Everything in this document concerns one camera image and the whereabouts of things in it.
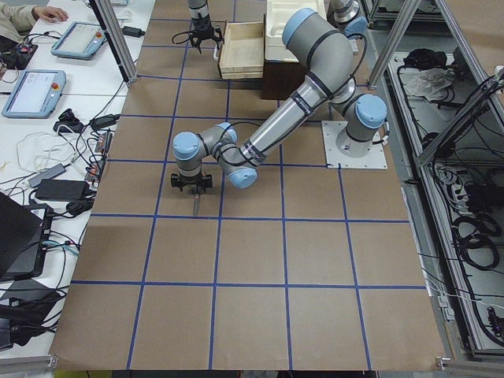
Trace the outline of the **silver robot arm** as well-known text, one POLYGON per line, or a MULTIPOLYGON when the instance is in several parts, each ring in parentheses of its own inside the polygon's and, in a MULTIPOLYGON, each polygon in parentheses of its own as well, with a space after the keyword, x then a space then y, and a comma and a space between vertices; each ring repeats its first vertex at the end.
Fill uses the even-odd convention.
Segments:
MULTIPOLYGON (((189 1, 192 29, 187 31, 187 40, 199 49, 205 40, 212 40, 217 47, 224 44, 221 29, 212 25, 207 1, 189 1)), ((268 1, 266 10, 265 32, 269 46, 281 46, 280 40, 284 32, 292 30, 287 22, 300 9, 310 9, 341 31, 346 36, 362 34, 368 27, 368 21, 361 14, 357 1, 268 1)))
POLYGON ((202 159, 214 158, 232 185, 251 186, 256 168, 326 102, 346 120, 337 147, 346 156, 365 156, 377 130, 385 123, 387 107, 374 94, 358 90, 352 74, 350 40, 311 8, 296 11, 282 34, 285 47, 306 69, 303 83, 253 133, 242 146, 228 123, 215 124, 200 133, 181 132, 172 142, 178 171, 170 177, 172 187, 192 186, 205 191, 213 186, 202 172, 202 159))

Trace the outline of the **person hand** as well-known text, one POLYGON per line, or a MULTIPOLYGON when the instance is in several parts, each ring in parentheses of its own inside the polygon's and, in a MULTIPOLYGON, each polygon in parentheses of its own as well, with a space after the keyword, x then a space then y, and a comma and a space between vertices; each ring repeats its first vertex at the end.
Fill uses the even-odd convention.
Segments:
POLYGON ((35 6, 32 11, 35 20, 45 20, 50 23, 65 22, 69 15, 62 9, 53 6, 35 6))

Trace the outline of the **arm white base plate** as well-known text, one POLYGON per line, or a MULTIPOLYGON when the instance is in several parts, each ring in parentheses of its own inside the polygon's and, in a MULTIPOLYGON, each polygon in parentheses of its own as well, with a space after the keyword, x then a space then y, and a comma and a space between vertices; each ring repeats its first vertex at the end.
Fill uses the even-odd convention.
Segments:
POLYGON ((356 142, 347 135, 347 122, 321 122, 326 165, 329 169, 387 169, 384 146, 375 132, 368 142, 356 142))

